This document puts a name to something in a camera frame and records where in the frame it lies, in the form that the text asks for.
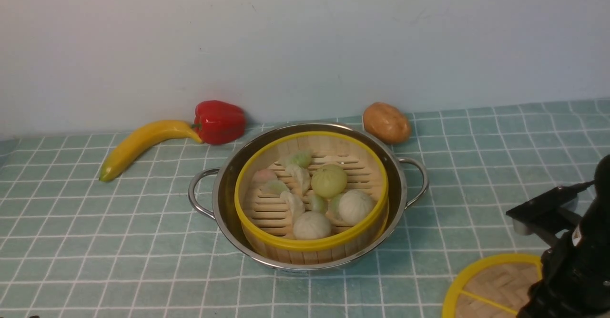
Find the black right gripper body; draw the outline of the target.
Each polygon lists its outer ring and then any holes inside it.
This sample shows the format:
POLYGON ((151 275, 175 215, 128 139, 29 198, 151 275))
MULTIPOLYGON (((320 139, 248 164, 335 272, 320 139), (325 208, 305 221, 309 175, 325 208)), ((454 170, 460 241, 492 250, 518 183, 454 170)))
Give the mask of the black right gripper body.
POLYGON ((578 196, 582 219, 541 257, 542 278, 528 289, 519 318, 598 318, 609 311, 609 157, 578 196))

